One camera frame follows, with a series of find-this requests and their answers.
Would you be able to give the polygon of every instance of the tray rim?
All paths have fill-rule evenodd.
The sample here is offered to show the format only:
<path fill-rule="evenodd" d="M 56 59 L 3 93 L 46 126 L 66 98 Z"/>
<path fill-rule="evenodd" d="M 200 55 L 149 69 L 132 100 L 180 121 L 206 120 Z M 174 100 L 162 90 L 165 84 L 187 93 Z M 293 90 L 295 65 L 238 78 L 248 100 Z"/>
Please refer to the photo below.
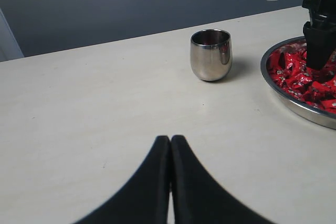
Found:
<path fill-rule="evenodd" d="M 271 77 L 268 74 L 267 68 L 266 68 L 266 64 L 267 64 L 267 60 L 270 56 L 270 54 L 280 48 L 281 46 L 283 46 L 284 44 L 290 43 L 290 42 L 295 42 L 295 41 L 300 41 L 300 40 L 304 40 L 305 37 L 304 36 L 299 36 L 299 37 L 295 37 L 295 38 L 291 38 L 291 39 L 287 39 L 284 40 L 282 42 L 279 42 L 277 44 L 275 44 L 274 46 L 272 46 L 271 48 L 269 48 L 263 55 L 261 61 L 260 61 L 260 70 L 261 70 L 261 74 L 263 76 L 263 78 L 265 79 L 265 81 L 267 82 L 267 84 L 273 89 L 275 90 L 275 92 L 280 95 L 282 98 L 290 101 L 293 106 L 288 106 L 288 108 L 290 110 L 292 110 L 294 113 L 298 114 L 299 116 L 312 121 L 314 123 L 332 128 L 332 129 L 336 129 L 336 114 L 327 112 L 327 111 L 323 111 L 317 108 L 314 108 L 304 102 L 298 101 L 295 98 L 293 98 L 292 96 L 290 96 L 289 94 L 285 93 L 280 87 L 278 87 L 273 80 L 271 79 Z M 316 121 L 314 119 L 312 119 L 312 117 L 314 115 L 317 115 L 319 117 L 319 119 L 317 119 Z M 327 120 L 327 122 L 321 122 L 320 117 L 324 116 Z"/>

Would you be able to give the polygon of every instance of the red candy wrapper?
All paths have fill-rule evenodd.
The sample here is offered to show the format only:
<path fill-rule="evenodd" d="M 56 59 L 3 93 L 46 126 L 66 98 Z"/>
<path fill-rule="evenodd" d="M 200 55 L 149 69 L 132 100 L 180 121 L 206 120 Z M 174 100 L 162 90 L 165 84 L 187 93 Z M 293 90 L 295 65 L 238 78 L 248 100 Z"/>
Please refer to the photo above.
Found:
<path fill-rule="evenodd" d="M 336 51 L 325 67 L 306 66 L 306 46 L 291 43 L 275 50 L 267 62 L 274 83 L 298 101 L 336 114 Z"/>

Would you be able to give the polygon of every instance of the table surface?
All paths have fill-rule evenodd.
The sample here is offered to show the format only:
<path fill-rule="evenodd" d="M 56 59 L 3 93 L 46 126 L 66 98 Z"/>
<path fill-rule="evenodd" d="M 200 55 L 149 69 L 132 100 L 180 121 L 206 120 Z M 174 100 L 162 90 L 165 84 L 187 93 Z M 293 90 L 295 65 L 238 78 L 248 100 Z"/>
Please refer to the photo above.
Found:
<path fill-rule="evenodd" d="M 0 63 L 0 223 L 76 221 L 123 186 L 157 135 L 174 134 L 270 220 L 336 223 L 335 131 L 284 107 L 259 69 L 308 18 L 295 7 Z M 232 36 L 233 67 L 217 83 L 190 68 L 190 37 L 205 28 Z"/>

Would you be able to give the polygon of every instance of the metal tray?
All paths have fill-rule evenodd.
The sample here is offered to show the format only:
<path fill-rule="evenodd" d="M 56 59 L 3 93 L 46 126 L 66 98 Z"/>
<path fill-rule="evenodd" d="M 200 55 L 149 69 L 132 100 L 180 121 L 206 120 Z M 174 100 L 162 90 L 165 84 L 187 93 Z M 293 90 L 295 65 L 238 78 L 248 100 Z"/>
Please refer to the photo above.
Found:
<path fill-rule="evenodd" d="M 281 47 L 284 47 L 284 50 L 286 50 L 286 44 L 290 44 L 293 42 L 302 42 L 305 43 L 305 38 L 302 37 L 296 37 L 292 39 L 285 40 L 283 42 L 280 42 L 273 47 L 271 47 L 262 57 L 260 62 L 260 69 L 261 73 L 266 80 L 266 82 L 271 86 L 271 88 L 275 91 L 275 93 L 278 95 L 281 102 L 287 106 L 291 111 L 298 114 L 299 116 L 314 122 L 316 124 L 331 128 L 336 130 L 336 114 L 322 111 L 320 109 L 314 108 L 312 106 L 307 105 L 304 102 L 300 102 L 290 96 L 289 94 L 285 93 L 280 87 L 278 87 L 271 77 L 268 74 L 266 64 L 267 60 L 270 56 L 270 54 L 275 51 L 276 49 L 279 49 Z"/>

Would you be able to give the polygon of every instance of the gray wall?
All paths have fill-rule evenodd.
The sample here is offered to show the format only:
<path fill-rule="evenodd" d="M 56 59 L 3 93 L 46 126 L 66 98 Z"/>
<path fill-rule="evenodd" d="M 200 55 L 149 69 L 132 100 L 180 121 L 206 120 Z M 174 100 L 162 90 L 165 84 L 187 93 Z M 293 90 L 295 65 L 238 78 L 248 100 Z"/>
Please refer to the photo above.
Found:
<path fill-rule="evenodd" d="M 0 0 L 0 8 L 24 55 L 31 56 L 262 13 L 301 2 Z"/>

